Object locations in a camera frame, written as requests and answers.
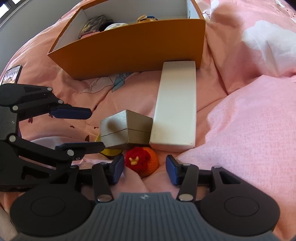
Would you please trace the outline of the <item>yellow round tin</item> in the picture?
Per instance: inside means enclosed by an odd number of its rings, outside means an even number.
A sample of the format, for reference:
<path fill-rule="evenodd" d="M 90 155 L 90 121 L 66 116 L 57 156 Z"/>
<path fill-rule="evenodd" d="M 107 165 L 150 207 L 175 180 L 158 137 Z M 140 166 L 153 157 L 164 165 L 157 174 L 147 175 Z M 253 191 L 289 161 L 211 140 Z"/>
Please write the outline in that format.
<path fill-rule="evenodd" d="M 99 154 L 105 156 L 109 160 L 113 160 L 117 155 L 122 154 L 123 150 L 105 148 Z"/>

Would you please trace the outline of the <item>orange crochet ball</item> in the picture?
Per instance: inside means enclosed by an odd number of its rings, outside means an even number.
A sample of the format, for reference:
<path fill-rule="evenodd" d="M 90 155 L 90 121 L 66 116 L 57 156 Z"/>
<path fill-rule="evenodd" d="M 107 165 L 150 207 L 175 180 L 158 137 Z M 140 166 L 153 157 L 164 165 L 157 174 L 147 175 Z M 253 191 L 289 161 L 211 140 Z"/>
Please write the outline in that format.
<path fill-rule="evenodd" d="M 159 168 L 159 159 L 149 147 L 134 147 L 125 153 L 125 166 L 145 178 Z"/>

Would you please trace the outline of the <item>long white box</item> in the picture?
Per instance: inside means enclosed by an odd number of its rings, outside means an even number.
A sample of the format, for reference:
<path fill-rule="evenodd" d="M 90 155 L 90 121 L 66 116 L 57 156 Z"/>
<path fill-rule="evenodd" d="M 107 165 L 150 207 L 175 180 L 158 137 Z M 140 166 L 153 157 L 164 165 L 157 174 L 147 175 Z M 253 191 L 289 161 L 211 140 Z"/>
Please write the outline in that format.
<path fill-rule="evenodd" d="M 194 61 L 163 64 L 149 144 L 181 153 L 196 145 L 197 90 Z"/>

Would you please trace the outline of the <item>gold square gift box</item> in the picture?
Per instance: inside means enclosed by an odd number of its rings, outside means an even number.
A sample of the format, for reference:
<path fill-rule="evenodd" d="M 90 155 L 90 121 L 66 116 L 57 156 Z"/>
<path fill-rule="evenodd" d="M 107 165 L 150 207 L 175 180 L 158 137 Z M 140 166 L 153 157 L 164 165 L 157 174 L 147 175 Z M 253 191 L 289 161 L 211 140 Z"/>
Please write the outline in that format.
<path fill-rule="evenodd" d="M 100 122 L 100 141 L 107 149 L 127 150 L 148 146 L 153 119 L 131 110 L 123 110 Z"/>

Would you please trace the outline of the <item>black photo card box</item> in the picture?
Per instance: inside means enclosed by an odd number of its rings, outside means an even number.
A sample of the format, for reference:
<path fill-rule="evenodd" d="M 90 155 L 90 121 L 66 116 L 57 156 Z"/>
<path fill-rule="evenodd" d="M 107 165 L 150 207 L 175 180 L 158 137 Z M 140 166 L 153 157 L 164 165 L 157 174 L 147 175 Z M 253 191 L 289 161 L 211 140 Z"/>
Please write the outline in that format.
<path fill-rule="evenodd" d="M 78 38 L 81 39 L 84 35 L 88 33 L 98 32 L 101 25 L 103 25 L 105 22 L 105 15 L 100 15 L 95 18 L 89 19 L 80 31 Z"/>

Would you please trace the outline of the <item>white plush toy black hat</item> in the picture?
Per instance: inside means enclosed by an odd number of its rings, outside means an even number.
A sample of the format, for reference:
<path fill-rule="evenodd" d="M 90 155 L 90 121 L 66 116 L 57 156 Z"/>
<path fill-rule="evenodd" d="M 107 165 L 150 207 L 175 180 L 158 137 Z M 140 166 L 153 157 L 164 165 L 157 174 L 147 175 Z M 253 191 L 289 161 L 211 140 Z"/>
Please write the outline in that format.
<path fill-rule="evenodd" d="M 124 26 L 128 26 L 128 24 L 127 23 L 113 23 L 113 24 L 109 25 L 108 27 L 106 27 L 105 31 L 116 29 L 119 27 L 124 27 Z"/>

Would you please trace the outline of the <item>red panda sailor plush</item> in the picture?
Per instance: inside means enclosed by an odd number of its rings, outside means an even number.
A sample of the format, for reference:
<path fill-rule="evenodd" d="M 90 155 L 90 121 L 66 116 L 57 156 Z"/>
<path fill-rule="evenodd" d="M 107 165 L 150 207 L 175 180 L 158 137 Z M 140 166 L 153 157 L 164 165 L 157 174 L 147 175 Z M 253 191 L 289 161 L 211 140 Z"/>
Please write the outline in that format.
<path fill-rule="evenodd" d="M 142 15 L 137 18 L 137 24 L 138 23 L 155 22 L 155 21 L 158 21 L 158 19 L 155 16 Z"/>

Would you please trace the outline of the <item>smartphone with lit screen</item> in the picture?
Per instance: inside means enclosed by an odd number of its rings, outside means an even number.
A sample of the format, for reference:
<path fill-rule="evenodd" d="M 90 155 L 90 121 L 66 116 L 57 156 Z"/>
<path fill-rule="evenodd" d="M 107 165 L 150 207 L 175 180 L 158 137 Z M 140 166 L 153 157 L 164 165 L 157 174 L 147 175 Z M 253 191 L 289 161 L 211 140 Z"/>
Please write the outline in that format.
<path fill-rule="evenodd" d="M 7 83 L 17 83 L 22 71 L 22 65 L 17 65 L 7 70 L 2 78 L 1 85 Z"/>

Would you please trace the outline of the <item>orange cardboard box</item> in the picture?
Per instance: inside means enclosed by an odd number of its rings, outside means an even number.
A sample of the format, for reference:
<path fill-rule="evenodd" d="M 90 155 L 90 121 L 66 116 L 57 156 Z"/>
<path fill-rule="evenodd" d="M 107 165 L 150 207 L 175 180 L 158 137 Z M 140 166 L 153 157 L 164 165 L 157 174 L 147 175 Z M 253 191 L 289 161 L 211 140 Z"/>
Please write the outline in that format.
<path fill-rule="evenodd" d="M 128 26 L 78 35 L 100 15 Z M 155 16 L 158 21 L 138 23 Z M 62 29 L 48 56 L 76 80 L 160 70 L 164 62 L 201 64 L 206 21 L 195 1 L 87 1 Z"/>

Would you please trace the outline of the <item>window with dark frame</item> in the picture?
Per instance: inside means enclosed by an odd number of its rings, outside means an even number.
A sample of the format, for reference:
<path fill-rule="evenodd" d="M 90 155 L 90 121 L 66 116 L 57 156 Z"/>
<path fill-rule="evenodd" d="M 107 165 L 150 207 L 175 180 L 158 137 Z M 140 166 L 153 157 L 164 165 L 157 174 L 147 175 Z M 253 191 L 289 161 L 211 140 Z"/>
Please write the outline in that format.
<path fill-rule="evenodd" d="M 1 26 L 19 10 L 22 6 L 28 3 L 28 0 L 4 0 L 1 1 Z"/>

